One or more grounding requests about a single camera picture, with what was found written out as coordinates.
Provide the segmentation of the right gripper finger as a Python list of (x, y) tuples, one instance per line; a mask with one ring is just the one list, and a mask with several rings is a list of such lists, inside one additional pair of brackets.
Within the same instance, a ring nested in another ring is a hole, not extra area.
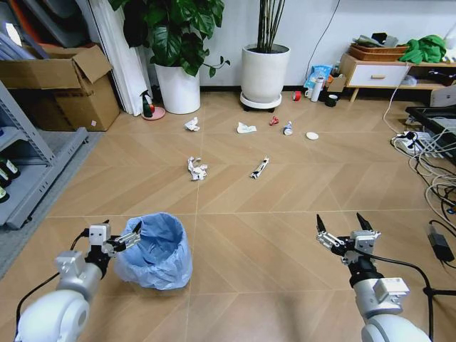
[(380, 237), (380, 232), (374, 230), (370, 222), (358, 212), (356, 213), (356, 217), (361, 229), (352, 231), (351, 239), (354, 239), (356, 243), (374, 243)]
[(344, 255), (347, 252), (345, 237), (336, 237), (329, 233), (319, 214), (316, 215), (316, 240), (335, 255)]

